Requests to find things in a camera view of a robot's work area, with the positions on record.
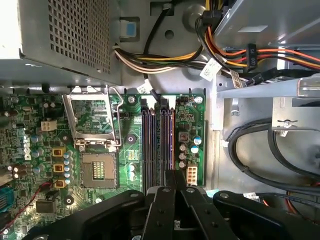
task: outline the ram slot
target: ram slot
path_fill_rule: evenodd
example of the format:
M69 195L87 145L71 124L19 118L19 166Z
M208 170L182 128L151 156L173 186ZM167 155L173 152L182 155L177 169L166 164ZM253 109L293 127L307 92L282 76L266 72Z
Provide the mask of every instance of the ram slot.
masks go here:
M169 169L174 170L176 169L176 162L175 162L175 132L176 131L176 113L175 110L172 108L170 110L170 166Z
M145 99L141 100L142 118L142 185L147 194L150 187L156 186L156 114L149 109Z
M165 185L165 171L170 169L171 119L167 99L161 100L160 115L160 184Z

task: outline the cpu socket lever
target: cpu socket lever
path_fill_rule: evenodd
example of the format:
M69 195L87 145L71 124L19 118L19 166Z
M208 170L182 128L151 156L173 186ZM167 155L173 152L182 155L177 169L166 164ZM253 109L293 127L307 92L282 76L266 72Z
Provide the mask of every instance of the cpu socket lever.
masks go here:
M120 100L120 102L116 105L118 121L118 138L113 122L113 112L110 101L110 90L114 91ZM105 88L98 88L93 86L81 88L80 86L76 86L70 94L64 94L62 99L64 103L65 112L67 114L68 122L70 125L71 134L74 139L74 144L75 146L78 146L80 152L85 152L87 145L103 145L105 146L105 148L120 147L122 145L120 107L124 104L124 99L114 87L106 85ZM107 115L106 119L110 125L111 132L101 134L78 132L78 118L75 116L72 101L104 101L105 111Z

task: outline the white label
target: white label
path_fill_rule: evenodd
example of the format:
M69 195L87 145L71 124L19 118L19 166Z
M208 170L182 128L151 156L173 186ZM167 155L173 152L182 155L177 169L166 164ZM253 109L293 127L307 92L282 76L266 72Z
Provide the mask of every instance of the white label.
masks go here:
M144 80L144 84L142 84L141 86L138 86L136 89L140 94L150 94L152 90L152 86L150 84L149 79Z
M239 73L237 73L236 71L232 71L232 70L230 70L230 73L231 73L232 82L233 82L234 87L236 89L243 88L244 86L242 85L242 82L239 78Z
M254 199L257 195L255 192L248 192L248 193L244 193L243 196L247 199Z
M211 58L200 73L200 77L211 82L215 75L220 71L222 66L216 60Z

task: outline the black cable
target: black cable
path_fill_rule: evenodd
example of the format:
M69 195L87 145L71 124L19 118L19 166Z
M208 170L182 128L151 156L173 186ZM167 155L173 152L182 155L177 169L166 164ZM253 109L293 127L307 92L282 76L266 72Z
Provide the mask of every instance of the black cable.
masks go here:
M207 45L206 41L205 41L205 34L202 33L201 31L201 19L202 17L198 17L196 20L195 20L195 32L198 36L198 39L200 40L201 42L201 45L203 46L204 50L210 55L211 58L213 58L217 63L219 63L222 68L228 72L230 72L229 68L227 68L209 49L209 46Z
M282 189L290 192L296 192L300 194L306 194L306 195L313 195L313 196L320 196L320 188L312 187L312 186L299 186L299 185L293 185L289 183L282 183L278 181L273 181L267 178L264 178L260 175L257 175L256 173L252 172L250 168L246 165L244 165L237 154L237 141L240 137L251 134L251 133L257 133L262 131L267 131L269 129L270 125L262 125L262 126L254 126L249 127L244 130L239 130L237 133L235 133L229 140L228 144L228 153L230 156L231 161L234 163L234 165L240 169L241 172L245 173L249 177L267 184L269 186L272 186L277 189Z
M154 37L155 37L155 35L156 35L161 23L165 19L165 17L167 15L167 13L169 12L169 10L170 10L169 8L163 9L161 14L159 15L158 19L156 20L155 24L153 25L153 28L152 28L152 30L151 30L151 32L150 32L150 34L149 34L149 36L148 36L148 38L147 38L147 40L145 42L143 54L148 54L151 42L154 39ZM148 74L146 74L146 73L143 74L143 77L144 77L145 80L149 78ZM157 94L157 92L154 89L153 89L153 91L151 91L151 95L154 97L154 99L158 103L160 103L160 99L161 98L160 98L160 96Z
M279 163L281 163L283 166L285 166L287 169L289 169L297 174L314 179L318 182L320 181L319 174L316 174L316 173L313 173L313 172L310 172L307 170L303 170L299 167L294 166L293 164L291 164L290 162L288 162L286 160L286 158L281 154L281 152L278 148L277 133L275 131L272 131L271 128L268 129L268 144L269 144L269 148L270 148L273 156L275 157L275 159L277 159L277 161Z
M296 197L296 196L289 196L289 195L281 194L281 193L277 193L277 192L262 192L262 193L256 193L256 195L259 197L275 196L277 198L288 199L291 202L296 202L299 204L303 204L303 205L307 205L307 206L310 206L313 208L320 209L319 202L303 199L303 198Z

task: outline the power supply unit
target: power supply unit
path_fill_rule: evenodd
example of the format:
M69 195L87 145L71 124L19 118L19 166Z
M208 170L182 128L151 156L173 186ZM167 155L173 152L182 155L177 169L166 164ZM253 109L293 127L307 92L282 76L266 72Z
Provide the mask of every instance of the power supply unit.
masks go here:
M0 0L5 86L121 83L117 0Z

